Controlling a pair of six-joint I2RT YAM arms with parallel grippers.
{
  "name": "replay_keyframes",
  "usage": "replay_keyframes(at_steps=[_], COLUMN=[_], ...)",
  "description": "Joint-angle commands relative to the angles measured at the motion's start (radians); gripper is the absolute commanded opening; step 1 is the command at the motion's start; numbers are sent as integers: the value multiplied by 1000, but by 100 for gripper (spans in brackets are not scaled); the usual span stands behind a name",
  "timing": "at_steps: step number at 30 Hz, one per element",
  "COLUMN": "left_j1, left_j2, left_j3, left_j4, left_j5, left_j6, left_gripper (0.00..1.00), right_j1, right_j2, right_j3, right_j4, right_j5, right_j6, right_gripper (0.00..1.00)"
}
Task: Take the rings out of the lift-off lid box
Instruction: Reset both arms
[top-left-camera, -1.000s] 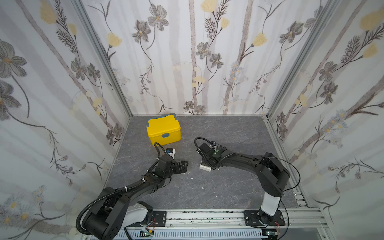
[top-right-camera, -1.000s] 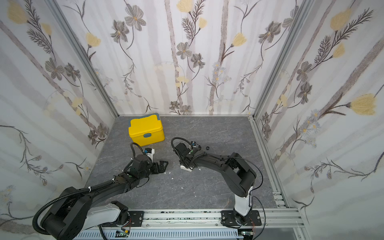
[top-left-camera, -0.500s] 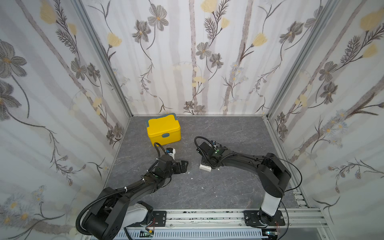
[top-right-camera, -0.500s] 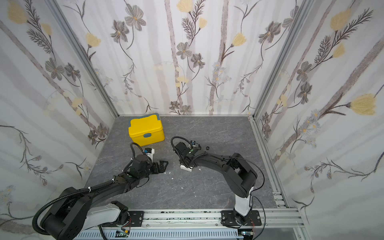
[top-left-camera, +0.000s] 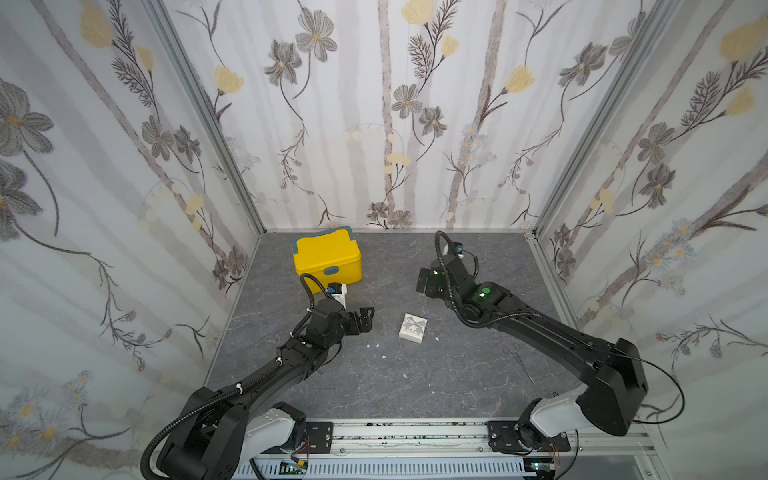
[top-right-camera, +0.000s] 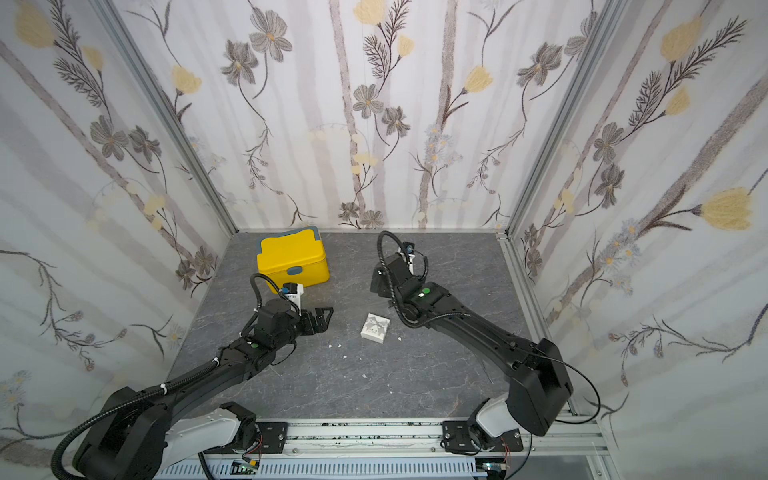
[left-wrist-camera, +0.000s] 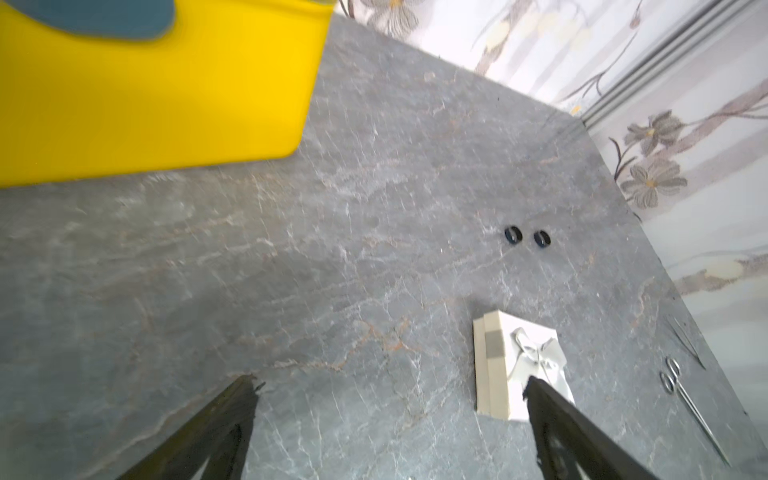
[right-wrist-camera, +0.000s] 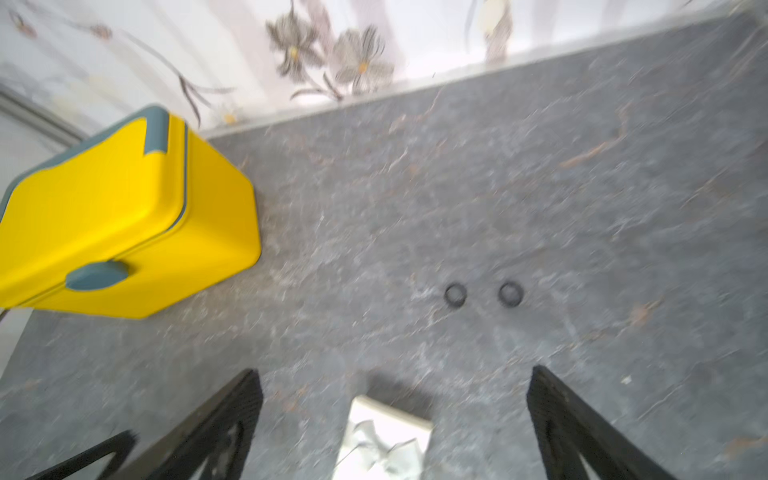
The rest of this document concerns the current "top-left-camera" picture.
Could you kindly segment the white gift box lid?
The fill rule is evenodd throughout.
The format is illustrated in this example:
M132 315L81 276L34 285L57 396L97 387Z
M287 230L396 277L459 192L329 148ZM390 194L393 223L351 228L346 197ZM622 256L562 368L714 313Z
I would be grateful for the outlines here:
M398 337L410 342L421 344L424 339L428 320L424 317L405 313Z

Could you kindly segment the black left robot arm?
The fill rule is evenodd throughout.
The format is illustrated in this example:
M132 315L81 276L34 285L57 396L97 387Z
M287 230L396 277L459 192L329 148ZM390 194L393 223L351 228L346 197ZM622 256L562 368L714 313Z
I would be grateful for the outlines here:
M348 311L334 298L310 307L276 358L247 377L214 391L196 390L179 416L145 447L140 473L145 479L230 479L247 458L248 424L273 409L271 402L308 379L328 361L346 336L372 330L375 309Z

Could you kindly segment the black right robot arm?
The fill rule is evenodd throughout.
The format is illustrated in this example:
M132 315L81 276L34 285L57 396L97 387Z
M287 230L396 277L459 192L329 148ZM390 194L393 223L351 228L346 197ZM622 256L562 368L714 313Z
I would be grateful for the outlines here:
M421 269L416 291L444 301L469 328L494 328L523 341L580 381L571 391L535 399L526 407L517 427L526 449L584 427L617 437L628 433L648 393L636 345L624 338L611 342L588 335L530 307L494 282L478 283L455 255Z

